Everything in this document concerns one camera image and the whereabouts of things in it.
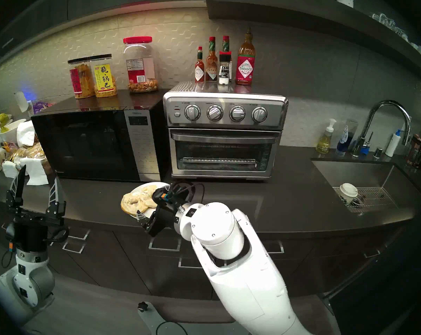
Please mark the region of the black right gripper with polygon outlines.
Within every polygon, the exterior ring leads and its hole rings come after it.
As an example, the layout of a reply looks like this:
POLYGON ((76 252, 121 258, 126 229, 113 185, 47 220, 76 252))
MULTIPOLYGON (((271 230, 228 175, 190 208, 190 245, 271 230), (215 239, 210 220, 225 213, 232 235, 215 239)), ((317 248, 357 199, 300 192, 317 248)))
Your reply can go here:
POLYGON ((146 216, 139 210, 136 213, 140 226, 153 238, 166 228, 179 229, 178 208, 175 202, 169 198, 160 198, 157 204, 152 215, 146 216))

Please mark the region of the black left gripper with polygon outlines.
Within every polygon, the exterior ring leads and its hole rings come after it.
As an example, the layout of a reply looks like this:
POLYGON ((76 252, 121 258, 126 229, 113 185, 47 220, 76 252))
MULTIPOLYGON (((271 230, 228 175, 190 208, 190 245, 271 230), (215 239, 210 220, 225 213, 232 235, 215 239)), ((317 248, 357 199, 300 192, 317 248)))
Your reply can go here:
POLYGON ((48 208, 43 215, 22 209, 25 173, 26 165, 13 179, 6 194, 6 205, 14 215, 7 226, 8 249, 10 252, 18 249, 24 252, 45 252, 51 243, 65 241, 64 215, 67 203, 60 179, 56 176, 49 189, 48 208))

